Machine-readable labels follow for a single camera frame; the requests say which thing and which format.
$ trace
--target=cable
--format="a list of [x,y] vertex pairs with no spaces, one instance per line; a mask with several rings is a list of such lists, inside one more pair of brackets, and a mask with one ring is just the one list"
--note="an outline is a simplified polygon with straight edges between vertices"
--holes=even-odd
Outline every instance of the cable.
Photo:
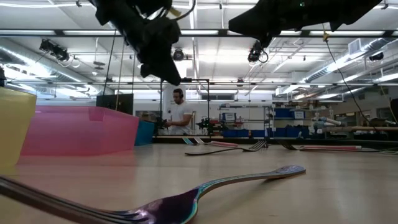
[[267,56],[267,60],[261,61],[261,60],[259,59],[259,62],[261,62],[261,63],[267,63],[267,62],[268,62],[268,59],[269,59],[269,56],[268,56],[267,52],[265,52],[265,50],[262,50],[262,52]]
[[123,70],[123,56],[124,56],[124,41],[123,41],[123,46],[122,46],[122,59],[120,61],[120,73],[119,73],[119,83],[118,83],[118,94],[116,96],[116,107],[115,110],[118,110],[118,105],[119,105],[119,92],[120,92],[120,81],[122,79],[122,70]]
[[[47,54],[48,54],[48,52],[44,53],[39,59],[37,59],[37,60],[35,61],[35,63],[31,64],[28,68],[31,68],[31,67],[32,67],[33,65],[35,65],[37,62],[39,62],[39,60],[41,60],[42,58],[44,58],[44,56],[47,55]],[[15,78],[13,78],[10,82],[14,81],[14,80],[17,79],[17,78],[18,78],[18,76],[15,77]]]
[[[323,27],[323,33],[324,33],[324,35],[323,35],[323,41],[324,41],[324,42],[326,43],[326,45],[328,46],[328,50],[329,50],[330,56],[332,57],[333,61],[334,61],[335,64],[337,65],[335,56],[333,56],[333,53],[331,52],[331,49],[330,49],[330,46],[329,46],[329,40],[328,40],[329,35],[326,33],[325,25],[324,25],[323,23],[322,23],[322,27]],[[343,79],[343,82],[344,82],[344,84],[346,85],[346,87],[347,87],[349,93],[350,93],[351,96],[353,97],[354,102],[355,102],[355,105],[356,105],[357,108],[359,109],[359,112],[361,113],[361,116],[362,116],[362,117],[365,119],[365,121],[368,122],[368,124],[369,124],[370,126],[372,126],[372,127],[374,128],[374,130],[377,132],[376,127],[373,126],[373,125],[371,124],[371,122],[368,120],[368,118],[365,117],[365,115],[363,114],[361,107],[359,106],[358,102],[357,102],[356,99],[355,99],[354,93],[351,91],[351,89],[349,88],[349,86],[348,86],[346,80],[344,79],[343,72],[341,72],[341,70],[340,70],[340,68],[339,68],[338,66],[336,66],[336,67],[337,67],[338,72],[340,72],[340,75],[341,75],[341,77],[342,77],[342,79]]]
[[196,6],[196,5],[197,5],[197,0],[193,0],[191,9],[190,9],[187,13],[185,13],[184,15],[181,15],[180,17],[175,18],[175,19],[173,19],[173,20],[179,21],[179,20],[181,20],[181,19],[187,17],[191,12],[193,12],[193,10],[195,9],[195,6]]
[[[337,62],[336,62],[336,60],[335,60],[335,57],[333,56],[333,54],[332,54],[332,52],[331,52],[331,50],[330,50],[330,47],[329,47],[329,43],[328,43],[329,40],[326,39],[325,42],[326,42],[326,44],[327,44],[327,46],[328,46],[328,50],[329,50],[329,53],[330,53],[330,55],[331,55],[333,61],[334,61],[335,64],[337,65]],[[340,75],[341,75],[341,77],[342,77],[342,79],[343,79],[343,82],[344,82],[344,84],[346,85],[346,87],[347,87],[349,93],[350,93],[351,96],[353,97],[354,102],[355,102],[355,105],[356,105],[356,107],[359,109],[359,112],[361,113],[361,116],[362,116],[362,117],[365,119],[365,121],[368,122],[368,124],[369,124],[370,126],[372,126],[372,128],[374,128],[374,130],[377,132],[376,127],[375,127],[374,125],[372,125],[371,122],[370,122],[370,120],[368,120],[368,118],[365,116],[365,114],[363,114],[361,107],[359,106],[358,102],[357,102],[356,99],[355,99],[354,93],[351,91],[351,89],[349,88],[349,86],[348,86],[346,80],[344,79],[343,72],[341,72],[341,70],[340,70],[339,67],[337,67],[337,70],[338,70],[338,72],[340,72]]]
[[113,48],[114,48],[114,40],[116,39],[116,32],[118,30],[114,30],[113,34],[113,41],[112,41],[112,47],[111,47],[111,53],[109,55],[109,63],[108,63],[108,70],[106,71],[106,77],[105,77],[105,85],[104,85],[104,91],[102,92],[102,96],[105,95],[105,89],[106,89],[106,84],[108,83],[108,75],[109,75],[109,69],[111,68],[111,60],[112,60],[112,54],[113,54]]
[[394,114],[394,110],[392,110],[392,108],[391,108],[391,100],[387,97],[387,95],[386,95],[386,93],[384,92],[384,89],[383,89],[382,86],[380,86],[380,89],[381,89],[381,91],[383,92],[383,96],[386,98],[386,100],[388,100],[388,103],[389,103],[389,104],[388,104],[388,107],[390,108],[392,117],[394,118],[395,122],[398,124],[397,118],[396,118],[396,116],[395,116],[395,114]]

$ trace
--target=ceiling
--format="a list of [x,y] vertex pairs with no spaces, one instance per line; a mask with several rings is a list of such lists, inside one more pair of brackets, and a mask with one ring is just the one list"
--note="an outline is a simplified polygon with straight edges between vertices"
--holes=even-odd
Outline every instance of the ceiling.
[[[173,1],[176,8],[182,12],[187,9],[191,0]],[[255,4],[256,0],[222,0],[226,6],[224,9],[203,9],[204,7],[217,7],[221,0],[198,0],[198,9],[192,16],[181,21],[181,29],[227,29],[228,21],[247,10],[248,4]],[[343,25],[340,30],[391,30],[398,29],[396,15],[398,13],[398,0],[387,1],[391,8],[386,10],[373,9],[355,24]],[[18,5],[43,5],[47,7],[57,4],[73,4],[74,1],[67,0],[0,0],[0,29],[109,29],[108,25],[100,26],[95,17],[95,8],[83,7],[48,7],[48,8],[23,8],[5,7],[1,4]],[[322,29],[322,25],[304,27],[303,29]],[[42,54],[39,50],[41,37],[10,37],[8,40],[21,45],[35,53]],[[134,52],[129,47],[124,47],[122,38],[115,38],[112,49],[113,38],[101,37],[50,37],[50,40],[68,49],[77,60],[71,65],[64,63],[68,69],[84,75],[86,78],[98,82],[105,80],[109,53],[113,50],[109,67],[109,77],[114,82],[119,80],[121,74],[122,82],[130,82],[132,74],[136,77],[135,82],[151,82],[157,80],[154,77],[145,79],[140,77],[139,62],[134,62],[130,56]],[[247,37],[182,37],[174,45],[174,48],[183,49],[186,54],[197,53],[198,73],[193,71],[193,64],[188,65],[187,76],[197,78],[209,78],[213,82],[235,82],[238,78],[244,78],[250,82],[297,82],[296,74],[308,73],[314,68],[321,67],[331,59],[326,44],[321,38],[276,38],[268,47],[269,61],[261,66],[250,66],[247,61],[249,49],[254,39]],[[348,49],[348,44],[354,41],[353,38],[331,38],[329,45],[334,55],[341,54]],[[53,57],[45,55],[45,58],[57,63]],[[105,69],[95,70],[94,61],[106,64]],[[381,62],[368,62],[366,66],[376,66]],[[345,75],[351,75],[364,70],[364,60],[342,68]],[[157,88],[157,85],[137,88]],[[259,86],[258,89],[275,89],[276,86]]]

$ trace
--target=blue bin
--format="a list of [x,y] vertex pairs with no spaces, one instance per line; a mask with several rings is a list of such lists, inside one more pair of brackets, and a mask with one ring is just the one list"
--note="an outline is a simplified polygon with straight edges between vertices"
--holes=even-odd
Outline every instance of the blue bin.
[[265,136],[265,131],[264,130],[253,130],[251,131],[251,134],[253,135],[254,138],[263,138]]
[[238,136],[236,130],[225,130],[222,135],[227,138],[235,138]]
[[275,109],[275,118],[293,118],[290,109],[286,108],[277,108]]
[[297,138],[299,136],[300,131],[301,128],[286,128],[286,137]]
[[155,124],[147,121],[139,121],[135,146],[152,144]]
[[272,131],[272,128],[267,128],[267,132],[268,132],[268,137],[269,138],[273,138],[274,137],[274,132]]
[[286,128],[276,128],[274,137],[286,137]]
[[237,137],[249,137],[249,130],[236,130]]

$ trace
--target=ceiling light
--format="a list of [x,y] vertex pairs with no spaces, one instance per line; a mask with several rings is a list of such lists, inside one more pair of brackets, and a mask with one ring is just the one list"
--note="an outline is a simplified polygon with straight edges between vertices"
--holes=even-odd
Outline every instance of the ceiling light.
[[338,96],[338,94],[336,94],[336,93],[325,94],[325,95],[319,96],[318,99],[329,99],[329,98],[333,98],[335,96]]
[[196,9],[220,9],[219,5],[214,5],[214,6],[197,6]]
[[32,87],[30,87],[28,85],[24,85],[24,84],[19,84],[19,85],[7,84],[7,86],[12,86],[12,87],[15,87],[15,88],[21,88],[23,90],[28,90],[28,91],[35,91],[35,89],[33,89]]
[[198,60],[208,63],[248,63],[248,57],[244,55],[203,55]]
[[0,35],[55,35],[54,30],[0,30]]
[[114,35],[114,30],[64,30],[63,33],[65,35]]
[[239,34],[239,33],[236,33],[236,32],[232,32],[232,31],[227,31],[226,32],[228,35],[242,35],[242,34]]
[[392,74],[392,75],[384,75],[381,78],[377,78],[374,81],[375,82],[386,82],[386,81],[390,81],[390,80],[394,80],[398,78],[398,73]]
[[[385,31],[334,31],[334,32],[330,32],[327,31],[327,34],[329,34],[330,36],[334,36],[334,35],[352,35],[352,36],[356,36],[356,35],[370,35],[370,36],[380,36],[383,35],[385,33]],[[324,32],[323,31],[311,31],[310,35],[323,35]]]
[[218,30],[181,30],[182,35],[217,35]]
[[173,8],[175,8],[175,9],[190,9],[191,7],[190,6],[173,5]]
[[301,94],[299,96],[296,96],[295,99],[299,100],[299,99],[302,99],[302,98],[305,98],[305,97],[306,97],[306,94]]
[[349,82],[349,81],[352,81],[352,80],[354,80],[354,79],[356,79],[358,77],[359,77],[359,75],[352,75],[350,77],[345,78],[344,80],[340,80],[338,83],[344,83],[344,81],[345,82]]
[[347,91],[347,92],[345,92],[344,94],[355,93],[356,91],[363,90],[363,89],[364,89],[364,88],[357,88],[357,89],[355,89],[355,90]]
[[301,31],[283,30],[279,35],[301,35]]
[[223,6],[225,9],[252,9],[253,7],[254,5],[250,4],[228,4]]

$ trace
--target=fork handle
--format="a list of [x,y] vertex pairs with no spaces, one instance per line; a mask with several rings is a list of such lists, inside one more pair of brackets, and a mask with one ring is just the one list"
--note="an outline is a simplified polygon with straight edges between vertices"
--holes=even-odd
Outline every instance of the fork handle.
[[291,177],[294,175],[299,175],[304,173],[305,173],[305,168],[302,166],[296,166],[296,165],[284,166],[277,170],[261,174],[239,175],[235,177],[227,177],[218,180],[212,180],[198,187],[195,187],[195,189],[199,189],[199,198],[200,198],[209,191],[214,190],[218,187],[222,187],[224,185],[235,184],[250,180],[279,179],[279,178]]

